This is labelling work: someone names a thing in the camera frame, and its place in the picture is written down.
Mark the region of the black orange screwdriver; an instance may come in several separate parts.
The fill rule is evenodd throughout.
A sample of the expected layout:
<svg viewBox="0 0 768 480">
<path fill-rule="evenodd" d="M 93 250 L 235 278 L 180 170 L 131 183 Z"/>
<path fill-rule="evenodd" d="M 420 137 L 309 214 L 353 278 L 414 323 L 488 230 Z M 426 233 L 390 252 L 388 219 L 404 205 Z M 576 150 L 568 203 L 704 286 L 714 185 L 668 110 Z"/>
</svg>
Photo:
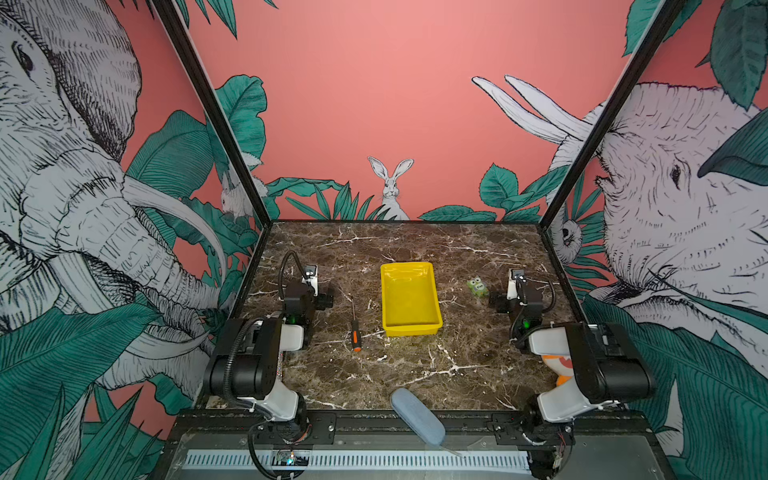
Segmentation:
<svg viewBox="0 0 768 480">
<path fill-rule="evenodd" d="M 351 344 L 354 352 L 360 352 L 362 350 L 361 335 L 359 331 L 359 321 L 356 315 L 355 305 L 352 305 L 352 320 L 351 320 Z"/>
</svg>

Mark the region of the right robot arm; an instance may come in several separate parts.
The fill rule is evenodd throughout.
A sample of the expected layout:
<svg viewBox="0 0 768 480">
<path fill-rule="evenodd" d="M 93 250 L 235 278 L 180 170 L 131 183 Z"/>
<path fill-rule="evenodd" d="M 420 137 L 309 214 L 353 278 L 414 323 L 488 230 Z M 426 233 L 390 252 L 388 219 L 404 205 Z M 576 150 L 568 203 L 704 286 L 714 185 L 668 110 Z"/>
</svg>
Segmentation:
<svg viewBox="0 0 768 480">
<path fill-rule="evenodd" d="M 568 425 L 595 410 L 619 407 L 654 395 L 656 382 L 626 329 L 617 323 L 569 322 L 545 325 L 556 303 L 521 270 L 509 274 L 504 291 L 489 293 L 489 307 L 510 319 L 509 338 L 522 353 L 541 358 L 558 376 L 556 386 L 534 395 L 514 423 L 534 445 L 566 443 Z"/>
</svg>

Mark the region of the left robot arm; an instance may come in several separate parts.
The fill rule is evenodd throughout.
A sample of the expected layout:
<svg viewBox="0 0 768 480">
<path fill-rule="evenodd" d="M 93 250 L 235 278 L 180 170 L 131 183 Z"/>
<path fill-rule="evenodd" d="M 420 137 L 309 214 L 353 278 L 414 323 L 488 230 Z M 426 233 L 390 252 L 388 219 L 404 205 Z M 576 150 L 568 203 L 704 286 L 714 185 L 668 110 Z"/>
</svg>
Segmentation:
<svg viewBox="0 0 768 480">
<path fill-rule="evenodd" d="M 278 270 L 282 309 L 267 316 L 226 322 L 203 375 L 203 392 L 231 408 L 261 415 L 291 445 L 310 433 L 304 397 L 279 375 L 286 352 L 305 350 L 316 313 L 333 306 L 334 293 L 319 289 L 318 268 L 290 250 Z"/>
</svg>

